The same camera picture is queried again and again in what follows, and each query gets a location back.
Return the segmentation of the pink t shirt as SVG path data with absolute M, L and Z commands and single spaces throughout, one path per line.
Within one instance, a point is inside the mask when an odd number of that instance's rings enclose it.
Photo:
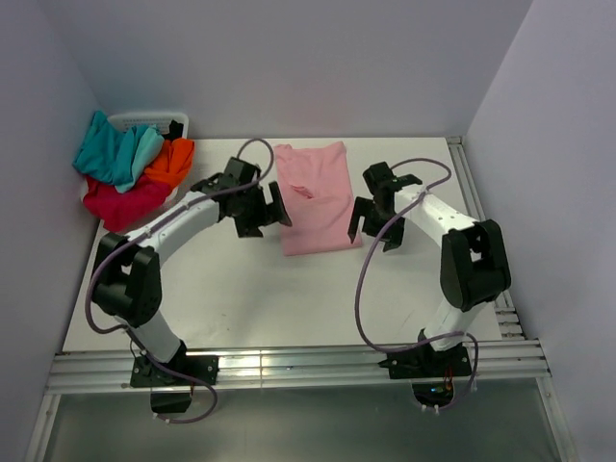
M 283 254 L 299 256 L 360 247 L 348 227 L 355 196 L 346 146 L 336 141 L 320 148 L 274 147 L 277 182 L 292 221 L 281 228 Z

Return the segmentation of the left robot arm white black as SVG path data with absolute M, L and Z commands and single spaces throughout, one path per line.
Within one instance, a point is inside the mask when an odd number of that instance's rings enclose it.
M 86 305 L 97 305 L 118 321 L 140 348 L 135 363 L 156 385 L 215 383 L 216 366 L 187 353 L 162 312 L 161 268 L 196 234 L 230 218 L 239 238 L 260 238 L 275 223 L 291 226 L 276 182 L 262 187 L 264 171 L 232 157 L 224 171 L 194 184 L 176 205 L 127 234 L 108 233 L 99 241 Z

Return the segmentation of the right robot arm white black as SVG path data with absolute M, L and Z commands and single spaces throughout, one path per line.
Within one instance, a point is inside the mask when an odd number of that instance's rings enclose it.
M 469 327 L 489 303 L 511 285 L 500 226 L 449 206 L 413 174 L 397 176 L 385 162 L 363 173 L 370 197 L 356 198 L 347 234 L 373 238 L 385 251 L 401 246 L 406 222 L 412 222 L 440 249 L 442 302 L 411 346 L 380 347 L 380 367 L 393 379 L 473 376 L 478 348 L 466 348 Z

